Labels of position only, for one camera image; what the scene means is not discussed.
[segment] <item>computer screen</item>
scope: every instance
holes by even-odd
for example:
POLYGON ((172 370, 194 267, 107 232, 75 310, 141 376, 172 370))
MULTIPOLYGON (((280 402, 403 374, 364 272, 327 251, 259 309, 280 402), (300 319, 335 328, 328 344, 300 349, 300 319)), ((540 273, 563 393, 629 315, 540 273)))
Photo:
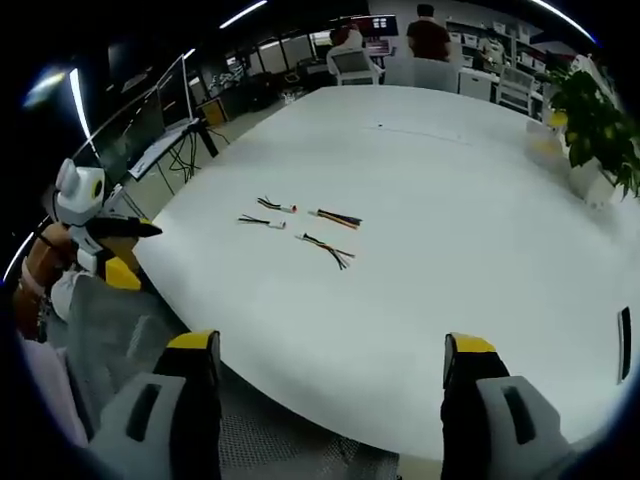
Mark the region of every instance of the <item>computer screen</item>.
POLYGON ((358 25, 363 37, 395 37, 398 35, 398 22, 395 15, 353 17, 351 21, 358 25))
POLYGON ((125 107, 76 153, 76 165, 105 170, 108 185, 118 183, 144 151, 164 134, 157 90, 125 107))
POLYGON ((190 89, 185 81, 184 63, 178 58, 158 80, 158 96, 162 117, 167 129, 181 125, 192 118, 190 89))

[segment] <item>wire bundle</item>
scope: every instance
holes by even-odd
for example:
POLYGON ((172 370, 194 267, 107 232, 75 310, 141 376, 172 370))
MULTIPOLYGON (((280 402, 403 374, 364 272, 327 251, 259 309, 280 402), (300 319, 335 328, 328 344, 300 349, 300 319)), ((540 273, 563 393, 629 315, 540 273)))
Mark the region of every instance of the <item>wire bundle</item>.
POLYGON ((270 222, 269 220, 260 220, 259 218, 250 217, 249 215, 244 215, 244 214, 242 215, 242 217, 238 218, 238 222, 257 223, 257 224, 266 225, 269 228, 277 228, 279 230, 284 230, 284 228, 287 226, 286 222, 274 223, 274 222, 270 222))
POLYGON ((343 257, 356 258, 356 256, 354 254, 352 254, 352 253, 348 253, 348 252, 345 252, 343 250, 339 250, 337 248, 334 248, 331 245, 327 245, 326 243, 321 242, 317 238, 313 238, 313 237, 307 235, 306 233, 303 234, 303 235, 296 236, 296 238, 299 238, 300 240, 305 241, 305 242, 312 243, 315 246, 320 247, 320 248, 328 251, 333 256, 333 258, 336 259, 336 262, 338 262, 338 266, 340 267, 340 270, 344 270, 345 268, 349 267, 349 262, 346 259, 344 259, 343 257))
POLYGON ((169 154, 173 158, 173 162, 169 166, 169 170, 172 172, 182 172, 184 183, 187 183, 193 176, 195 175, 196 170, 200 170, 200 167, 196 165, 196 151, 197 145, 195 142, 194 134, 189 134, 187 137, 189 138, 189 163, 185 163, 180 157, 180 153, 182 152, 182 147, 187 140, 187 137, 182 139, 180 146, 177 148, 172 148, 169 150, 169 154))
POLYGON ((320 210, 320 209, 310 213, 318 217, 322 217, 322 218, 326 218, 327 220, 334 221, 336 223, 344 225, 345 227, 353 228, 354 230, 357 230, 360 224, 362 223, 362 220, 359 218, 347 217, 346 215, 338 215, 337 213, 331 213, 331 212, 327 212, 325 210, 320 210))
POLYGON ((290 207, 283 207, 282 205, 277 205, 275 203, 272 203, 269 200, 269 197, 267 197, 266 195, 264 198, 258 198, 258 203, 263 207, 267 207, 271 210, 279 210, 281 212, 287 212, 287 213, 296 213, 298 211, 298 207, 296 207, 295 205, 291 205, 290 207))

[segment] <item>white table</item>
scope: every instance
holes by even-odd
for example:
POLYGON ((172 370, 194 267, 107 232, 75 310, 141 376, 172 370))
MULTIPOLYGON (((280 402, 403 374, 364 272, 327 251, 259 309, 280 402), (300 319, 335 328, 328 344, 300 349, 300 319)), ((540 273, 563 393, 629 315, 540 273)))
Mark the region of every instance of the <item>white table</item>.
POLYGON ((492 342, 578 440, 626 385, 616 313, 640 314, 640 206, 592 218, 524 156, 527 120, 427 89, 319 90, 224 150, 136 255, 189 328, 221 331, 231 368, 342 435, 441 458, 444 336, 456 331, 492 342), (301 213, 264 209, 265 194, 301 213), (364 222, 304 213, 316 208, 364 222), (241 214, 288 227, 238 225, 241 214), (351 268, 303 232, 356 253, 351 268))

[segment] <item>cable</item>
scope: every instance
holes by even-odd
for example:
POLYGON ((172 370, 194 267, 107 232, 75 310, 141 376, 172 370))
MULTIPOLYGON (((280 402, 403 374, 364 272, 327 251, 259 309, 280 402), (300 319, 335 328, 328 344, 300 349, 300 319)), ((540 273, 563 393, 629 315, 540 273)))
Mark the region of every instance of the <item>cable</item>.
POLYGON ((331 220, 333 222, 339 223, 340 225, 344 225, 345 227, 353 228, 357 230, 362 220, 356 217, 347 217, 346 215, 338 215, 337 213, 327 212, 325 210, 318 209, 315 212, 309 212, 311 215, 315 215, 317 217, 326 218, 327 220, 331 220))
POLYGON ((338 263, 338 266, 340 267, 340 270, 344 270, 345 268, 349 267, 349 262, 347 260, 345 260, 344 258, 342 258, 342 255, 349 257, 349 258, 356 258, 356 256, 352 253, 347 253, 343 250, 338 250, 337 248, 332 247, 331 245, 327 245, 324 242, 321 242, 320 240, 318 240, 317 238, 313 238, 310 235, 307 235, 306 233, 300 236, 296 236, 296 238, 303 240, 305 242, 309 242, 312 243, 313 245, 322 248, 323 250, 328 251, 331 256, 333 256, 333 258, 336 260, 336 262, 338 263))
POLYGON ((287 222, 270 222, 269 220, 260 220, 259 218, 250 217, 249 215, 242 215, 242 217, 238 218, 238 222, 240 223, 257 223, 260 225, 266 225, 269 228, 275 228, 277 230, 284 230, 287 226, 287 222))
POLYGON ((213 133, 214 135, 217 135, 219 137, 222 137, 224 139, 225 142, 227 142, 227 145, 231 145, 231 142, 229 142, 229 140, 227 140, 227 137, 225 137, 224 135, 222 135, 221 133, 216 132, 213 127, 207 127, 207 130, 211 133, 213 133))
POLYGON ((290 207, 283 207, 282 205, 271 202, 271 200, 269 200, 269 197, 267 197, 266 195, 264 196, 264 198, 258 198, 257 202, 263 207, 267 207, 271 210, 279 210, 281 212, 287 213, 296 213, 298 211, 298 207, 296 207, 295 205, 291 205, 290 207))

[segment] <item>red shirt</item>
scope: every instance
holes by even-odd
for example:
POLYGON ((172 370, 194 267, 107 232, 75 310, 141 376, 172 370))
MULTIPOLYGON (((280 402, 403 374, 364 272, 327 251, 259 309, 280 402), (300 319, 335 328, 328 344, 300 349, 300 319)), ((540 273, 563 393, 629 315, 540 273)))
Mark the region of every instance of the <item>red shirt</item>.
POLYGON ((446 61, 449 56, 445 44, 451 41, 444 27, 429 20, 418 20, 409 25, 407 37, 413 39, 413 56, 446 61))

